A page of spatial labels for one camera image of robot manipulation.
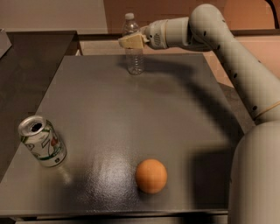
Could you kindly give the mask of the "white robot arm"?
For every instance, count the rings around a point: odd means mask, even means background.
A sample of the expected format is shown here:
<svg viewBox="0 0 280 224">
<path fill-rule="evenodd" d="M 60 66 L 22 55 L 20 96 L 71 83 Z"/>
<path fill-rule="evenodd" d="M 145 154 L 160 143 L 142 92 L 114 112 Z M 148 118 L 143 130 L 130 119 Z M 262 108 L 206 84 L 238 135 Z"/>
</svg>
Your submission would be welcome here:
<svg viewBox="0 0 280 224">
<path fill-rule="evenodd" d="M 235 38 L 221 12 L 205 3 L 190 17 L 155 21 L 119 44 L 215 53 L 255 123 L 234 151 L 227 223 L 280 224 L 280 80 Z"/>
</svg>

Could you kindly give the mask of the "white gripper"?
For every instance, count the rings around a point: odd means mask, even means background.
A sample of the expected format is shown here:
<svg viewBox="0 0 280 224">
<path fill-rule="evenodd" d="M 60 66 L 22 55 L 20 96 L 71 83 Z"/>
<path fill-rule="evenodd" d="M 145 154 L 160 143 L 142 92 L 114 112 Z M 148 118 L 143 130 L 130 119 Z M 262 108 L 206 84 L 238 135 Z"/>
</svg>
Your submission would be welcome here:
<svg viewBox="0 0 280 224">
<path fill-rule="evenodd" d="M 147 44 L 151 49 L 166 49 L 166 20 L 158 20 L 142 27 L 141 32 L 132 33 L 118 39 L 124 49 L 143 49 Z"/>
</svg>

